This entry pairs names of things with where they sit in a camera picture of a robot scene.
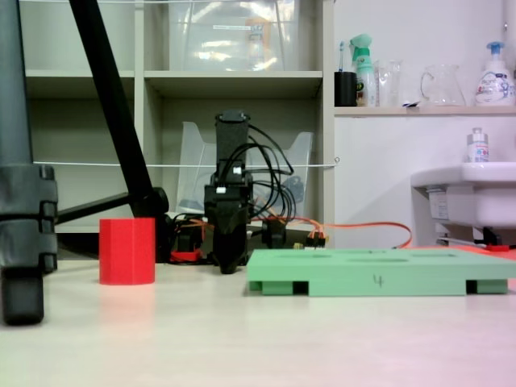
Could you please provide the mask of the black printed gripper finger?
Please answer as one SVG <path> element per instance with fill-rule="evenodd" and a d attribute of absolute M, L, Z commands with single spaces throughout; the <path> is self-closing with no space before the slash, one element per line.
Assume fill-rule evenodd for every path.
<path fill-rule="evenodd" d="M 230 233 L 214 230 L 213 254 L 221 274 L 232 274 L 236 271 L 247 253 L 247 228 L 237 226 Z"/>

